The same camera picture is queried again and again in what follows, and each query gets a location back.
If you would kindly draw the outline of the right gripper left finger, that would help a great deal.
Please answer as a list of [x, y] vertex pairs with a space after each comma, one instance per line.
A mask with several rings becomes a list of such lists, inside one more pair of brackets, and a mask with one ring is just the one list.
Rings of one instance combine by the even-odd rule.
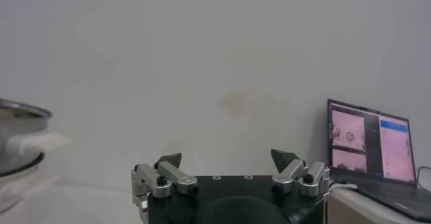
[[168, 198], [174, 191], [185, 195], [199, 192], [198, 179], [180, 170], [182, 153], [164, 155], [153, 165], [137, 164], [131, 171], [132, 195]]

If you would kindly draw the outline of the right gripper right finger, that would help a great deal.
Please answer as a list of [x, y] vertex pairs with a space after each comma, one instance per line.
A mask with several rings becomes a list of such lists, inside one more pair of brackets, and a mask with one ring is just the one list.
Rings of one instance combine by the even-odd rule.
[[330, 188], [330, 169], [322, 161], [307, 165], [295, 153], [271, 149], [271, 158], [278, 173], [272, 176], [275, 189], [281, 194], [294, 189], [305, 197], [326, 196]]

